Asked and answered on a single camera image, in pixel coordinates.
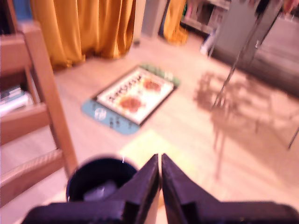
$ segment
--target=orange curtain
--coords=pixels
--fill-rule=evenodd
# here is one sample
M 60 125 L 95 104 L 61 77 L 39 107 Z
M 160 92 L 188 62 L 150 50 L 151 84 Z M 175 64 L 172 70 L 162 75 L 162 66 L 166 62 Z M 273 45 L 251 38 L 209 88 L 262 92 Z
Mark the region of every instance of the orange curtain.
M 31 0 L 53 67 L 71 66 L 94 52 L 118 58 L 133 38 L 136 0 Z
M 188 33 L 180 26 L 186 0 L 170 0 L 164 22 L 164 37 L 173 44 L 183 44 Z
M 298 4 L 299 0 L 284 0 L 284 12 L 290 13 Z

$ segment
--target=black bucket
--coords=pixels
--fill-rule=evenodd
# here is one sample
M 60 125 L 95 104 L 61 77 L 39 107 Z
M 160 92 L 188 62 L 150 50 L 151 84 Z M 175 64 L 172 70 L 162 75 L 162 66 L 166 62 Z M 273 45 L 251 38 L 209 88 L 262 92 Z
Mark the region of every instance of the black bucket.
M 97 188 L 119 189 L 137 170 L 129 163 L 115 158 L 98 158 L 85 163 L 69 179 L 66 187 L 68 202 L 86 201 L 86 194 L 94 195 Z

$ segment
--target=bookshelf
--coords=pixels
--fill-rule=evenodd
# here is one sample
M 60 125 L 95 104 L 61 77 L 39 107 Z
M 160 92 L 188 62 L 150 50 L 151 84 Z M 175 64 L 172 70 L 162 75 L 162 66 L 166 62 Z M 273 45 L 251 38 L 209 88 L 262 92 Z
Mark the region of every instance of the bookshelf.
M 210 34 L 222 21 L 224 14 L 229 10 L 228 0 L 205 0 L 198 1 L 189 9 L 182 18 L 181 24 L 192 27 L 198 31 Z
M 65 168 L 69 177 L 78 162 L 39 25 L 32 21 L 19 23 L 16 34 L 1 36 L 0 48 L 3 100 L 9 103 L 10 97 L 26 95 L 23 82 L 29 89 L 34 85 L 38 98 L 33 105 L 1 115 L 1 146 L 45 126 L 50 128 L 56 145 L 50 153 L 1 173 L 2 207 L 60 168 Z M 16 80 L 15 73 L 22 79 Z M 10 89 L 11 85 L 16 86 L 16 81 L 22 82 L 18 83 L 20 87 Z

